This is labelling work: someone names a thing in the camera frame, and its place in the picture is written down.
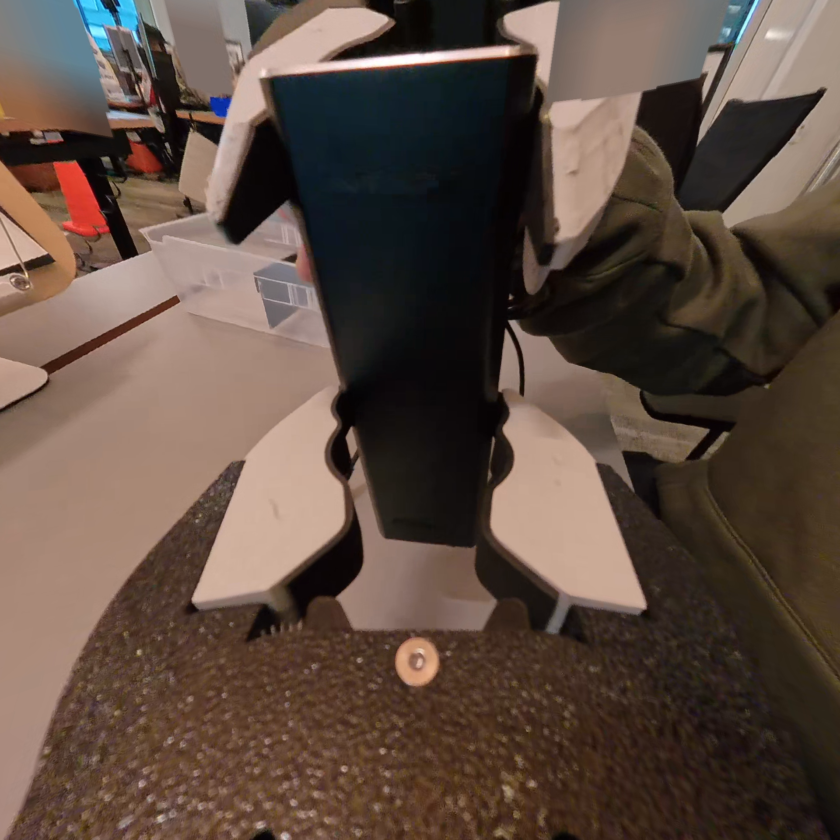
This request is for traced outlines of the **person's right forearm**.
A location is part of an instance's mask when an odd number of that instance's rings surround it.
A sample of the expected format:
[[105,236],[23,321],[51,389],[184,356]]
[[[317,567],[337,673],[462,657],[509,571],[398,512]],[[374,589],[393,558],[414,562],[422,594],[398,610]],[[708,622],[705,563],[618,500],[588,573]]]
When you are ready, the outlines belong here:
[[635,128],[593,234],[519,309],[568,361],[658,395],[770,382],[838,313],[839,186],[734,227],[686,211]]

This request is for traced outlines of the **grey desk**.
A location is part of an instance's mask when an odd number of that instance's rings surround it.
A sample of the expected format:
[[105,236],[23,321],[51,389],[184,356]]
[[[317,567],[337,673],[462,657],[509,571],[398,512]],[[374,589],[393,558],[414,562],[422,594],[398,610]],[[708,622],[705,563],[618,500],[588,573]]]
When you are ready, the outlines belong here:
[[201,318],[142,255],[2,317],[49,383],[2,412],[2,823],[115,593],[229,463],[337,381],[329,350]]

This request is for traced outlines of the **clear plastic bin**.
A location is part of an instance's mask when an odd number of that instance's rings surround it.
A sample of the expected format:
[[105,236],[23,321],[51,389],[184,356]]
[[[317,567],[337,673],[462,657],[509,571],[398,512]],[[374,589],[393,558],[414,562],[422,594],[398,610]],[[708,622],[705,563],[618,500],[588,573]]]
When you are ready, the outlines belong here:
[[296,264],[298,226],[274,213],[240,245],[231,245],[205,213],[141,229],[177,297],[191,314],[328,348],[323,316],[304,313],[268,326],[254,273],[269,263]]

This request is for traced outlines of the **wooden document stand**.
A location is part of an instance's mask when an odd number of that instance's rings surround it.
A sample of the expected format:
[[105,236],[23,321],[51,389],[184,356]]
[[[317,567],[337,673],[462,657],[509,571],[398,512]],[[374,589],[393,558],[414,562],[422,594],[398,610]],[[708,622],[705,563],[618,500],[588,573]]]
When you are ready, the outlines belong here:
[[76,255],[67,237],[27,192],[15,175],[1,165],[1,213],[11,217],[54,258],[49,266],[1,276],[1,315],[46,301],[65,291],[77,275]]

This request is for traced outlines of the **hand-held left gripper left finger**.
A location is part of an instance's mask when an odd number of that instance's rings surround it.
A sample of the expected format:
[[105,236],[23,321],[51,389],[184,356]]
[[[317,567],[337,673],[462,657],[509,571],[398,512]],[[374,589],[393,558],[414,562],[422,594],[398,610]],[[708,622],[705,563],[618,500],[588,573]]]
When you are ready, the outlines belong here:
[[248,452],[192,595],[198,611],[263,605],[304,614],[361,570],[340,389],[300,405]]

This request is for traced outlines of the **orange traffic cone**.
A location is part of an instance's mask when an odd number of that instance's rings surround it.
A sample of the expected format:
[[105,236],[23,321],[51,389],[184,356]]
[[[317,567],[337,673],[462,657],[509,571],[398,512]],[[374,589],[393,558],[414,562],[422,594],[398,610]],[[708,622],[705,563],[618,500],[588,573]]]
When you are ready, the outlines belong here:
[[62,223],[64,230],[84,238],[109,235],[108,222],[79,164],[74,161],[56,162],[54,170],[70,216]]

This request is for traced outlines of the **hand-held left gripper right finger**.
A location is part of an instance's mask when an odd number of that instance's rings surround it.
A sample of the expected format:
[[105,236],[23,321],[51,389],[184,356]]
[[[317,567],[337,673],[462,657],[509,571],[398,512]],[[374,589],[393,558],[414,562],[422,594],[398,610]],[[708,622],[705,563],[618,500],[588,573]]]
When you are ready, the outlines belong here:
[[573,607],[639,616],[647,601],[593,456],[513,390],[500,395],[476,573],[557,634]]

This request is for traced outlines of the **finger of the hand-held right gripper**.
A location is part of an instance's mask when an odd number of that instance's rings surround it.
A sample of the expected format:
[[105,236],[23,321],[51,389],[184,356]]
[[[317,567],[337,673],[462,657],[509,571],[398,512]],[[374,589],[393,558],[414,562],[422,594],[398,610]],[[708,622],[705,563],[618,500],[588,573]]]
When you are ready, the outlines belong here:
[[550,101],[550,65],[558,2],[510,11],[501,33],[534,48],[542,95],[526,205],[521,267],[526,292],[583,249],[602,219],[622,173],[641,92],[589,100]]
[[366,51],[387,42],[393,27],[393,7],[292,7],[257,39],[239,73],[206,187],[206,211],[229,242],[243,242],[297,196],[264,81]]

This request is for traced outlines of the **black bin divider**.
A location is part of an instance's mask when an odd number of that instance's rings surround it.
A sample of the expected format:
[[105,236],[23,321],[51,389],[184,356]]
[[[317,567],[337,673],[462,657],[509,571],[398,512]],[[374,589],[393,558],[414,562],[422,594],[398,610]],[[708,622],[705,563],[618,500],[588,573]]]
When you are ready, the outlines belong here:
[[254,280],[271,329],[298,314],[321,316],[317,292],[312,283],[300,278],[295,263],[288,260],[269,263],[255,271]]

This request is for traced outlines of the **black USB hub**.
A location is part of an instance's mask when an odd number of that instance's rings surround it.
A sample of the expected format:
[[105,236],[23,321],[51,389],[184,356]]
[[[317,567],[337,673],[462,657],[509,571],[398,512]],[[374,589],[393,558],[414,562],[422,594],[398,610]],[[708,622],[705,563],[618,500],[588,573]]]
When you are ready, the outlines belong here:
[[262,80],[387,539],[476,544],[536,66],[532,47],[494,45]]

